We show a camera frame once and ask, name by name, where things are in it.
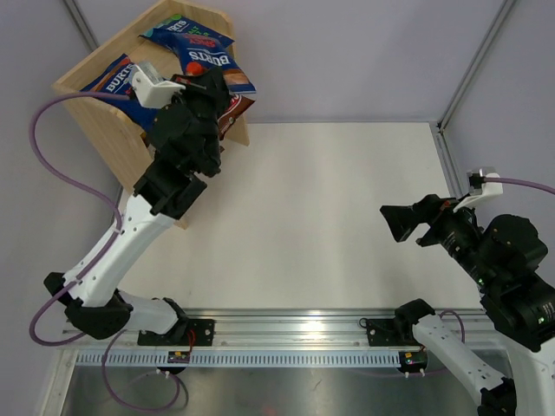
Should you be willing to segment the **blue Burts sea salt bag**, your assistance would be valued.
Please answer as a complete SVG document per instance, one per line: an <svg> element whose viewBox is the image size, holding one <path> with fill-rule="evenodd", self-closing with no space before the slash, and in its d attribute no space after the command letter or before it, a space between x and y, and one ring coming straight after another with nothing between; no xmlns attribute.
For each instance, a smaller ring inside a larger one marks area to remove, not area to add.
<svg viewBox="0 0 555 416"><path fill-rule="evenodd" d="M191 18L182 16L181 14L174 14L168 17L151 29L142 33L140 37L157 41L160 38L160 32L162 31L211 37L217 39L224 48L227 48L234 43L229 36L226 36L215 29L210 29L207 26L192 20Z"/></svg>

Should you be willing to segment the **blue Burts spicy chilli bag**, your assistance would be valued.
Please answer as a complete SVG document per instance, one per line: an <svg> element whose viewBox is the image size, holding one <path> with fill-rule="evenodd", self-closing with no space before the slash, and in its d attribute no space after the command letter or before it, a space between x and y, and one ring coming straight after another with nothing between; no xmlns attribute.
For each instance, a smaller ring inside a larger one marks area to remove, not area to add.
<svg viewBox="0 0 555 416"><path fill-rule="evenodd" d="M129 96L132 92L130 74L134 63L126 54L122 54L93 81L82 88L82 91L95 91L105 94ZM136 99L120 101L103 99L104 102L121 110L133 123L147 132L153 125L157 110L144 108Z"/></svg>

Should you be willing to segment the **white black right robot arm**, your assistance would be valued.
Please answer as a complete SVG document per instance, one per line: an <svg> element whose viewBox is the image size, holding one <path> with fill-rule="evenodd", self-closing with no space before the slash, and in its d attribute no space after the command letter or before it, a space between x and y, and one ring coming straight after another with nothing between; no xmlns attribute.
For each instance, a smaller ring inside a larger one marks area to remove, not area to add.
<svg viewBox="0 0 555 416"><path fill-rule="evenodd" d="M380 213L398 243L427 225L416 243L441 246L472 278L512 374L490 368L422 299L395 310L395 337L437 357L473 397L479 415L552 415L554 288L537 273L548 249L530 220L503 214L483 228L473 208L435 194L412 205L384 205Z"/></svg>

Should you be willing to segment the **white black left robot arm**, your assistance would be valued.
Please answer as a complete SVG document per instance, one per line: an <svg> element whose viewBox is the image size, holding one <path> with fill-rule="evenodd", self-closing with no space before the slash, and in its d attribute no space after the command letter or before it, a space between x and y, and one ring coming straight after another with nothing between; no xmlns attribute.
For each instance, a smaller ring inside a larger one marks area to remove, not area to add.
<svg viewBox="0 0 555 416"><path fill-rule="evenodd" d="M176 345L189 334L186 312L172 299L132 296L118 285L206 189L200 176L219 174L219 118L232 95L219 68L155 81L135 67L132 86L137 101L157 111L147 134L153 161L134 185L126 210L114 214L114 224L95 247L73 269L49 274L44 285L84 335L104 340L135 330L161 345Z"/></svg>

